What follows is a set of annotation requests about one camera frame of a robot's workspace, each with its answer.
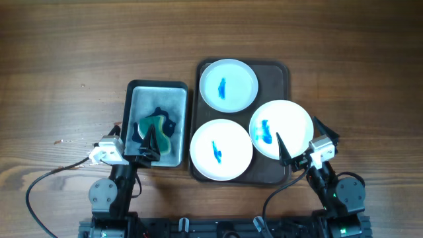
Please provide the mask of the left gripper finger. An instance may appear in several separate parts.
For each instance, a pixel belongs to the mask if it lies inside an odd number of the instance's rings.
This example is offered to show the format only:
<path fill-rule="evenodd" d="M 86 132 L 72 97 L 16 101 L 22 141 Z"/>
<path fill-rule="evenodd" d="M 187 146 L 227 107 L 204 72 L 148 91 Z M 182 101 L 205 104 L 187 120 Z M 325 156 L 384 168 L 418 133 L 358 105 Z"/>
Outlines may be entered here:
<path fill-rule="evenodd" d="M 146 151 L 149 151 L 151 149 L 151 134 L 152 134 L 153 126 L 150 125 L 148 127 L 148 130 L 143 138 L 143 141 L 141 143 L 141 152 L 145 153 Z"/>
<path fill-rule="evenodd" d="M 151 150 L 158 156 L 161 155 L 154 125 L 151 125 Z"/>

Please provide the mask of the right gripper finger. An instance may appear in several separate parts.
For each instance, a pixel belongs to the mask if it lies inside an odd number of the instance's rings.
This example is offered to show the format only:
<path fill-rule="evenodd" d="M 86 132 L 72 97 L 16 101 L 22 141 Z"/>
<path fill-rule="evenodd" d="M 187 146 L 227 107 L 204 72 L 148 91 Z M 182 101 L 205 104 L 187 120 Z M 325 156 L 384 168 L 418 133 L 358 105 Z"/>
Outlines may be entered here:
<path fill-rule="evenodd" d="M 281 136 L 279 133 L 276 133 L 277 141 L 278 141 L 278 149 L 279 149 L 279 158 L 280 159 L 291 159 L 291 155 L 289 154 L 288 149 L 286 148 Z"/>
<path fill-rule="evenodd" d="M 324 125 L 316 116 L 313 117 L 313 123 L 316 125 L 322 136 L 327 136 L 333 144 L 337 144 L 339 142 L 340 135 Z"/>

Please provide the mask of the green yellow sponge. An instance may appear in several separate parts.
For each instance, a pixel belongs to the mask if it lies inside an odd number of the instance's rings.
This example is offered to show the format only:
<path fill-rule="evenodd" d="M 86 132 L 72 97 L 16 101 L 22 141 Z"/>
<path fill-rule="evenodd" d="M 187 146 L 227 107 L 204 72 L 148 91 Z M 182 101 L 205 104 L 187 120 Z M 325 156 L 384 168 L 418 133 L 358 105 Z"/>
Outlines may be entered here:
<path fill-rule="evenodd" d="M 150 116 L 139 120 L 138 133 L 143 139 L 148 129 L 153 126 L 155 130 L 155 139 L 161 155 L 166 155 L 171 151 L 170 138 L 174 132 L 174 125 L 168 122 L 164 115 Z"/>

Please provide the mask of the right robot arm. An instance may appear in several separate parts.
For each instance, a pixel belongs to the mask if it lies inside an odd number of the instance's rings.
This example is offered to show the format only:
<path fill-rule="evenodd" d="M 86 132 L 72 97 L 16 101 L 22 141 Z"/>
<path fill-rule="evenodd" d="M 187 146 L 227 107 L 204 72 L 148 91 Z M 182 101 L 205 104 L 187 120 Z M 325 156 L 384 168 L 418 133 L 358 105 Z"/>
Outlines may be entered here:
<path fill-rule="evenodd" d="M 364 179 L 351 172 L 335 173 L 329 160 L 338 150 L 339 135 L 314 117 L 320 136 L 309 142 L 308 149 L 291 157 L 280 136 L 277 137 L 281 164 L 293 172 L 304 170 L 309 186 L 316 193 L 322 210 L 307 217 L 282 218 L 280 237 L 372 237 L 369 217 L 365 210 Z"/>

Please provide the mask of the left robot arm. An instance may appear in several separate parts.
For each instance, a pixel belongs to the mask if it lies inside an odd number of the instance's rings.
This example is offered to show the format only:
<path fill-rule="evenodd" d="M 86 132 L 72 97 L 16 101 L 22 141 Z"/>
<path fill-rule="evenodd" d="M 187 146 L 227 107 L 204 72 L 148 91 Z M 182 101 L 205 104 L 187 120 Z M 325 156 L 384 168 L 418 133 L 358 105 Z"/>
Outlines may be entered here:
<path fill-rule="evenodd" d="M 151 167 L 160 159 L 155 127 L 151 125 L 141 142 L 140 155 L 123 155 L 116 146 L 112 147 L 120 162 L 111 162 L 112 170 L 106 179 L 96 181 L 89 190 L 93 218 L 88 228 L 79 228 L 80 237 L 145 237 L 147 229 L 138 217 L 130 212 L 134 184 L 140 183 L 137 170 Z"/>

